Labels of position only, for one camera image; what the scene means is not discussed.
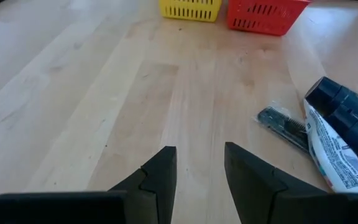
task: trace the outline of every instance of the light wood surface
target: light wood surface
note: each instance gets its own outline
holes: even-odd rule
[[[239,223],[223,166],[233,141],[328,190],[302,152],[261,128],[295,118],[327,75],[358,91],[358,2],[314,3],[284,37],[163,19],[157,0],[0,4],[0,193],[106,190],[178,148],[173,223]]]

